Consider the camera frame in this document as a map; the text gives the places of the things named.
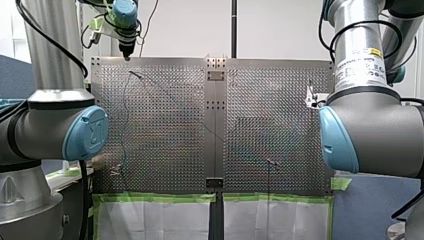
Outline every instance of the white label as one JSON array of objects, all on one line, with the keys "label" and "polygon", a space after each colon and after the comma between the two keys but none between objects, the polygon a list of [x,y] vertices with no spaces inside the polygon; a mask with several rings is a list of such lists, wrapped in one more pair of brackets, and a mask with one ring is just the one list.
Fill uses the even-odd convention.
[{"label": "white label", "polygon": [[336,82],[368,82],[386,83],[384,61],[375,55],[358,55],[339,63],[336,68]]}]

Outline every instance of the white cloth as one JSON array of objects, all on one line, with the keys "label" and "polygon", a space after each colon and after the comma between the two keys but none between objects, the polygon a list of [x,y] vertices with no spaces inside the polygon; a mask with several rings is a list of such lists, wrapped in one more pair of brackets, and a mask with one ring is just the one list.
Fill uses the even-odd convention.
[{"label": "white cloth", "polygon": [[329,204],[224,202],[225,240],[327,240]]},{"label": "white cloth", "polygon": [[107,202],[99,240],[207,240],[210,203]]}]

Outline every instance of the sticker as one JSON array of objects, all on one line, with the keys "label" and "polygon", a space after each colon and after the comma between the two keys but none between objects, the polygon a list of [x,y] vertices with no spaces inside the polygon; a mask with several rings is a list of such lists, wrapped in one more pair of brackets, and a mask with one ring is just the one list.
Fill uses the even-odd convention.
[{"label": "sticker", "polygon": [[371,54],[358,55],[342,61],[337,65],[335,75],[337,85],[346,82],[360,84],[370,81],[386,84],[384,60]]},{"label": "sticker", "polygon": [[383,53],[377,48],[364,48],[362,50],[354,50],[352,54],[362,54],[362,55],[374,55],[378,57],[383,57]]}]

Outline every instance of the perforated metal panel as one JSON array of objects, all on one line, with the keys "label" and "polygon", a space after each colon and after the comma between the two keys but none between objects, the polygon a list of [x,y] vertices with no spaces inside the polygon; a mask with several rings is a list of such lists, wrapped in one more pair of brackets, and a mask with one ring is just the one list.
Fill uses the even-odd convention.
[{"label": "perforated metal panel", "polygon": [[95,191],[198,193],[223,177],[224,192],[329,194],[318,111],[304,100],[308,85],[330,92],[331,65],[206,61],[93,60],[92,92],[110,115]]},{"label": "perforated metal panel", "polygon": [[305,107],[309,84],[328,93],[328,62],[228,60],[225,192],[325,195],[318,111]]},{"label": "perforated metal panel", "polygon": [[96,58],[92,70],[110,116],[95,191],[204,192],[203,59]]}]

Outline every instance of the white wall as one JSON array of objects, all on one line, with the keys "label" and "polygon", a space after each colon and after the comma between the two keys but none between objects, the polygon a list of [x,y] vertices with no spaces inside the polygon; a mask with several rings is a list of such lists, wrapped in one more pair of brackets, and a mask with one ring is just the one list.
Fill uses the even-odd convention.
[{"label": "white wall", "polygon": [[[9,9],[0,20],[0,54],[29,61],[25,36],[19,31],[14,0],[2,0]],[[140,1],[139,16],[143,31],[156,0]],[[259,59],[329,60],[317,35],[321,1],[317,0],[243,0],[238,1],[238,57]],[[83,26],[95,13],[83,8]],[[327,42],[334,34],[324,23]],[[90,33],[85,36],[88,41]],[[407,64],[407,75],[395,89],[402,96],[424,96],[421,68],[424,38],[419,38],[417,54]],[[92,56],[121,56],[115,40],[103,36],[99,46],[84,51],[90,68]],[[143,50],[144,57],[230,56],[231,0],[159,0]]]}]

